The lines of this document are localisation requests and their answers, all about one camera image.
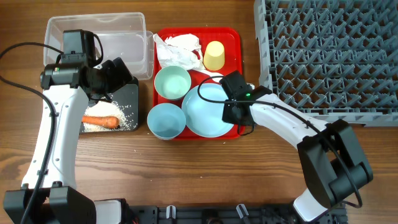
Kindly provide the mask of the white plastic spoon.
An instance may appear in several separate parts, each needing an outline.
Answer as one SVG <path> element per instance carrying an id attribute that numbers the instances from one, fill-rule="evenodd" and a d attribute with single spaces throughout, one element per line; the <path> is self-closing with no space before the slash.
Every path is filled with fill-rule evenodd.
<path id="1" fill-rule="evenodd" d="M 220 73 L 217 73 L 217 72 L 210 72 L 210 71 L 208 71 L 208 70 L 197 70 L 197 72 L 204 73 L 204 74 L 208 75 L 209 77 L 215 77 L 215 76 L 221 76 L 221 77 L 223 77 L 223 76 L 224 76 L 224 75 L 222 75 L 222 74 L 220 74 Z"/>

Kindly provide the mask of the yellow plastic cup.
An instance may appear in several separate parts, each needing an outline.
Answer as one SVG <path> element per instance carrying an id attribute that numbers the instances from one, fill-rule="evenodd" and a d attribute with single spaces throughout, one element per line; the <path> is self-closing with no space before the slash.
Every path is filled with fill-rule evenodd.
<path id="1" fill-rule="evenodd" d="M 212 71 L 223 68 L 225 61 L 224 45 L 219 41 L 212 41 L 206 46 L 203 57 L 204 66 Z"/>

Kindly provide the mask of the white rice pile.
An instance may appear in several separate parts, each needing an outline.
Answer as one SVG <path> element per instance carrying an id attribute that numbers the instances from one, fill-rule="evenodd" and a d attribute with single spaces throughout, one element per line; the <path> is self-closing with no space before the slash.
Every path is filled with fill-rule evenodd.
<path id="1" fill-rule="evenodd" d="M 94 106 L 88 106 L 85 111 L 85 116 L 100 118 L 113 116 L 119 120 L 119 124 L 115 128 L 105 128 L 100 125 L 81 123 L 81 133 L 135 131 L 138 127 L 138 107 L 130 104 L 118 103 L 117 101 L 113 101 L 112 103 L 100 101 Z"/>

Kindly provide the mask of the light blue plate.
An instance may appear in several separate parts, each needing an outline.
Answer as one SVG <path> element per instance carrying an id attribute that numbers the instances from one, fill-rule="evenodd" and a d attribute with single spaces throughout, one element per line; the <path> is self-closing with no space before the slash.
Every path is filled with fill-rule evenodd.
<path id="1" fill-rule="evenodd" d="M 198 86 L 193 87 L 184 97 L 182 111 L 186 125 L 193 133 L 204 138 L 217 138 L 228 133 L 233 124 L 222 120 L 224 104 L 211 103 L 198 96 Z"/>

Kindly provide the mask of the orange carrot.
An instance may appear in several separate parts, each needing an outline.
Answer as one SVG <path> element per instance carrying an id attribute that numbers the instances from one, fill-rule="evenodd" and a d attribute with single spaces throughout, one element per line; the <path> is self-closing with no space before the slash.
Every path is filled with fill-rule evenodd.
<path id="1" fill-rule="evenodd" d="M 115 116 L 84 116 L 82 118 L 83 123 L 93 124 L 96 126 L 101 126 L 107 129 L 115 129 L 119 126 L 119 119 Z"/>

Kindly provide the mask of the green bowl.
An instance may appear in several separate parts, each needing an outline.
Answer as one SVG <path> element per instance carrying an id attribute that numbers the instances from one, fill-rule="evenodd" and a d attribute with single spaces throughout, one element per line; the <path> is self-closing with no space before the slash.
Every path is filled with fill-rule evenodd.
<path id="1" fill-rule="evenodd" d="M 172 101 L 183 98 L 190 90 L 191 85 L 190 74 L 179 66 L 162 68 L 154 79 L 156 92 L 161 97 Z"/>

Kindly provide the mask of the white napkin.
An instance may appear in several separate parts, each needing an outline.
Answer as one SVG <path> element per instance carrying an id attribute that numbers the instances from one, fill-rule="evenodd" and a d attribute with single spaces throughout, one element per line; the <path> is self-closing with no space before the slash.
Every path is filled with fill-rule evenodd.
<path id="1" fill-rule="evenodd" d="M 197 36 L 183 34 L 163 40 L 155 34 L 153 38 L 161 68 L 178 66 L 185 70 L 205 69 L 200 40 Z"/>

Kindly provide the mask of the small light blue bowl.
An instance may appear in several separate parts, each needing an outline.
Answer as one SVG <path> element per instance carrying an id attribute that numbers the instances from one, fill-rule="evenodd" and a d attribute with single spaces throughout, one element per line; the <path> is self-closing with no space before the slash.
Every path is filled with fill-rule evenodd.
<path id="1" fill-rule="evenodd" d="M 180 107 L 171 103 L 161 103 L 149 111 L 147 125 L 157 138 L 171 140 L 185 129 L 186 117 Z"/>

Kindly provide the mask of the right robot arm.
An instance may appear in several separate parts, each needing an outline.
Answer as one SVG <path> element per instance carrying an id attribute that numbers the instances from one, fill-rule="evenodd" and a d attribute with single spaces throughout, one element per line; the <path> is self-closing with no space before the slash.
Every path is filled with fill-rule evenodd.
<path id="1" fill-rule="evenodd" d="M 296 148 L 307 186 L 292 205 L 299 220 L 312 222 L 339 204 L 363 206 L 359 190 L 372 181 L 373 171 L 350 124 L 307 116 L 272 90 L 251 88 L 238 71 L 220 84 L 227 96 L 223 121 L 266 127 Z"/>

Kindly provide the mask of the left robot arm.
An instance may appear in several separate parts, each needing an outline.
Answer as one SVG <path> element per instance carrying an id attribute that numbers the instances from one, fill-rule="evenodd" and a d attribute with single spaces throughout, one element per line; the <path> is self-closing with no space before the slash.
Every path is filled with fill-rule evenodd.
<path id="1" fill-rule="evenodd" d="M 100 38 L 66 30 L 56 62 L 40 75 L 43 113 L 30 166 L 3 207 L 14 223 L 137 223 L 123 198 L 93 201 L 76 189 L 75 161 L 83 115 L 90 103 L 109 102 L 130 83 L 121 58 L 104 60 Z"/>

